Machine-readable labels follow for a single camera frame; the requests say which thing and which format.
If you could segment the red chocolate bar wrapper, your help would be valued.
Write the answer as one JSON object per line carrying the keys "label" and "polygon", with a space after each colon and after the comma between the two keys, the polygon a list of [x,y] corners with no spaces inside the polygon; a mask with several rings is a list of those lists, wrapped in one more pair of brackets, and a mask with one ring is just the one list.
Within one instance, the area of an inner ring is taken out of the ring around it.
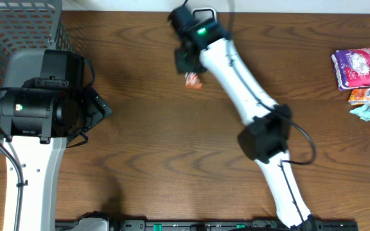
{"label": "red chocolate bar wrapper", "polygon": [[190,89],[202,89],[202,82],[200,81],[198,74],[193,72],[188,72],[185,74],[185,87]]}

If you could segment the pink purple tissue pack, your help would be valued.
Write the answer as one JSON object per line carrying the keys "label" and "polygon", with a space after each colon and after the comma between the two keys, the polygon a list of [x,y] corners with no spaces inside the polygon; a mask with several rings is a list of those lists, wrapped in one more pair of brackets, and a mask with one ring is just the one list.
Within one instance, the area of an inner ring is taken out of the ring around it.
{"label": "pink purple tissue pack", "polygon": [[331,61],[339,90],[370,87],[370,48],[336,50]]}

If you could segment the orange snack packet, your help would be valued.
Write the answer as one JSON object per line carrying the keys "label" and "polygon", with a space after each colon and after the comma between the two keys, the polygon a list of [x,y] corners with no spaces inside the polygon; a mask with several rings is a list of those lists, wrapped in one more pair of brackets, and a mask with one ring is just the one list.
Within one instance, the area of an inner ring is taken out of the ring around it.
{"label": "orange snack packet", "polygon": [[370,88],[353,89],[348,102],[351,105],[370,105]]}

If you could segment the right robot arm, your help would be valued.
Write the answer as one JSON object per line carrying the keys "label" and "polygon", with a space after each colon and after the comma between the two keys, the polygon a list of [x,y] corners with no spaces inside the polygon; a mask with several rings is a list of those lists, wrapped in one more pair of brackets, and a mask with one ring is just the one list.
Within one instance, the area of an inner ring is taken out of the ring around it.
{"label": "right robot arm", "polygon": [[297,186],[287,140],[290,128],[303,134],[316,152],[312,138],[292,121],[288,105],[272,99],[240,58],[233,40],[214,20],[171,19],[184,45],[221,84],[245,128],[237,140],[244,154],[257,163],[276,204],[277,217],[293,230],[316,230],[310,209]]}

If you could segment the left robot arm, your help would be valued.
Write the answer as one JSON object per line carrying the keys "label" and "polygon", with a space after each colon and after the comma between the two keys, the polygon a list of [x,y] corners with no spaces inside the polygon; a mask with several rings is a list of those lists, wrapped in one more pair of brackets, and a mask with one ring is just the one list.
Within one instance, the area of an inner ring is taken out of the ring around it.
{"label": "left robot arm", "polygon": [[82,79],[7,78],[0,99],[6,155],[4,230],[54,230],[58,174],[69,142],[112,110]]}

